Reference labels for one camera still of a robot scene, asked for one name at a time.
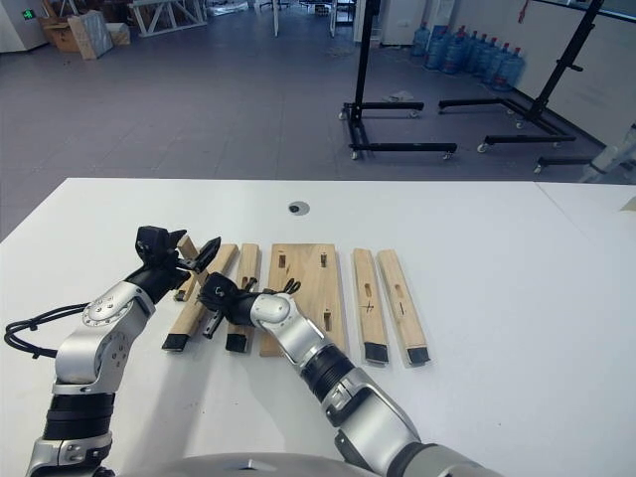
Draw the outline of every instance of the wooden plank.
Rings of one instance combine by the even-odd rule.
[[[289,278],[301,282],[293,297],[298,309],[346,352],[345,316],[336,248],[327,243],[275,243],[267,287],[282,290]],[[261,356],[281,356],[276,341],[263,334]]]
[[[237,285],[243,289],[247,283],[260,277],[260,253],[255,243],[244,243],[240,248],[240,260],[238,262]],[[239,326],[228,323],[228,337],[226,350],[237,353],[246,353],[249,349],[254,329],[250,326]]]
[[[365,346],[365,359],[373,363],[388,363],[387,333],[382,317],[382,302],[378,292],[374,258],[369,250],[356,248],[353,260],[358,319]]]
[[[206,277],[217,271],[218,273],[226,273],[230,268],[232,260],[239,248],[233,243],[225,243],[219,248],[219,252],[212,263],[208,265],[205,271]],[[206,314],[206,307],[199,301],[199,292],[201,284],[195,283],[194,290],[190,300],[186,303],[183,310],[179,314],[177,321],[172,326],[170,333],[166,337],[162,348],[167,351],[183,351],[188,340],[197,332],[197,328]]]
[[[421,366],[429,361],[426,338],[419,324],[396,251],[380,251],[378,263],[385,280],[394,324],[404,356],[410,364]]]

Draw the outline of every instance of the water bottle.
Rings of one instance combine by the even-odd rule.
[[[464,53],[466,51],[465,33],[460,32],[456,35],[448,45],[446,50],[446,58],[441,66],[441,71],[448,75],[455,75],[461,70],[464,62]]]
[[[473,45],[472,49],[470,50],[470,55],[468,57],[468,60],[466,61],[466,66],[464,67],[464,71],[466,73],[475,73],[475,71],[477,70],[477,62],[479,62],[479,56],[481,55],[481,52],[484,50],[484,48],[488,46],[486,44],[487,37],[488,35],[483,34],[481,36],[481,40],[475,42],[475,45]]]
[[[490,40],[490,44],[486,46],[479,54],[479,60],[477,62],[477,69],[475,70],[475,76],[481,78],[486,74],[488,67],[490,67],[490,61],[497,53],[497,37]]]
[[[450,36],[447,34],[446,27],[440,29],[439,34],[433,35],[426,52],[425,68],[428,70],[439,70],[444,61],[449,40]]]
[[[460,36],[466,36],[466,25],[462,25],[461,27],[459,27],[459,30],[455,32],[453,38],[459,38]]]
[[[468,60],[470,59],[470,55],[473,51],[473,49],[475,48],[475,46],[477,45],[477,30],[475,30],[473,32],[473,36],[470,38],[467,38],[466,41],[464,42],[464,61],[461,64],[461,68],[464,69],[466,67],[466,65],[468,64]]]
[[[493,82],[493,80],[495,79],[495,75],[497,74],[497,71],[499,70],[501,65],[506,60],[508,60],[508,57],[510,57],[510,54],[508,53],[508,47],[510,47],[510,43],[504,44],[504,48],[502,48],[499,53],[493,55],[493,59],[490,61],[490,66],[481,79],[482,83],[491,84]]]
[[[426,28],[426,22],[421,24],[421,27],[415,32],[413,37],[413,46],[410,49],[410,54],[413,57],[423,57],[426,55],[426,45],[428,45],[428,39],[430,38],[430,30]]]
[[[521,48],[516,48],[515,53],[509,57],[499,68],[491,88],[496,91],[510,91],[517,85],[526,62],[519,56]]]

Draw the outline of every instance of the gray floor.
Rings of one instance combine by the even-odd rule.
[[[419,119],[370,119],[376,141],[457,142],[439,153],[382,153],[354,162],[337,113],[352,100],[357,50],[351,29],[336,39],[327,19],[300,7],[242,12],[197,28],[133,39],[98,61],[44,47],[0,57],[0,239],[67,177],[304,180],[536,180],[549,145],[500,145],[482,155],[485,134],[516,134],[498,107],[438,116],[443,98],[483,97],[474,79],[423,70],[407,51],[372,51],[367,100],[406,89],[426,103]],[[595,154],[586,139],[563,154]],[[579,167],[541,180],[574,181]]]

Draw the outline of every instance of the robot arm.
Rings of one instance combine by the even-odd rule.
[[[196,260],[179,259],[175,246],[184,233],[140,228],[136,248],[143,266],[85,307],[82,323],[57,352],[54,396],[27,477],[114,475],[100,464],[112,444],[110,417],[132,343],[154,305],[187,279],[188,270],[203,270],[220,246],[217,238]],[[338,428],[336,447],[348,463],[388,477],[499,476],[446,447],[422,444],[406,413],[300,313],[289,294],[239,290],[213,273],[199,299],[232,323],[258,327],[277,340]],[[177,474],[152,475],[209,475],[174,465]]]
[[[451,449],[422,444],[406,413],[299,312],[290,295],[241,291],[214,273],[200,299],[230,322],[276,339],[338,428],[335,444],[348,463],[389,477],[499,476]]]
[[[186,231],[140,228],[135,243],[143,266],[89,303],[79,327],[56,355],[56,381],[44,434],[34,444],[27,477],[114,475],[100,467],[112,443],[115,392],[134,340],[155,304],[215,257],[221,240],[209,241],[196,260],[178,257]]]

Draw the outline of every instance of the black rack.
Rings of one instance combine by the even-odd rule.
[[[513,99],[509,99],[506,97],[494,97],[489,99],[452,99],[439,102],[439,113],[441,114],[445,108],[452,106],[502,104],[508,107],[509,114],[518,114],[520,116],[520,118],[518,118],[516,122],[517,129],[523,129],[525,121],[530,121],[545,133],[541,135],[520,134],[514,136],[488,135],[484,138],[484,141],[477,147],[477,151],[481,153],[486,152],[488,146],[492,146],[494,144],[551,142],[555,145],[555,147],[558,147],[562,142],[575,141],[575,136],[567,134],[561,128],[555,126],[547,119],[545,119],[543,115],[548,107],[550,96],[557,87],[557,84],[563,76],[563,73],[565,73],[565,70],[570,68],[576,72],[583,71],[583,68],[575,65],[574,61],[583,48],[587,37],[589,37],[589,34],[594,29],[594,19],[598,15],[598,11],[600,10],[604,1],[605,0],[592,0],[591,4],[587,8],[587,11],[585,12],[585,15],[583,16],[583,19],[578,25],[578,28],[569,41],[567,48],[563,52],[563,55],[560,57],[559,60],[556,61],[556,68],[550,76],[550,79],[548,79],[548,82],[544,86],[541,94],[533,101],[530,108],[523,106]]]
[[[365,95],[365,81],[367,80],[367,66],[369,64],[369,50],[371,47],[371,33],[374,17],[380,14],[380,0],[366,0],[365,19],[363,24],[360,62],[358,65],[358,81],[356,83],[356,98],[354,102],[345,102],[339,115],[349,126],[352,149],[351,158],[356,160],[361,151],[439,151],[444,152],[444,159],[450,159],[457,150],[455,143],[407,143],[407,142],[369,142],[362,113],[366,109],[375,110],[410,110],[410,117],[418,117],[419,111],[424,109],[423,102],[363,102]]]

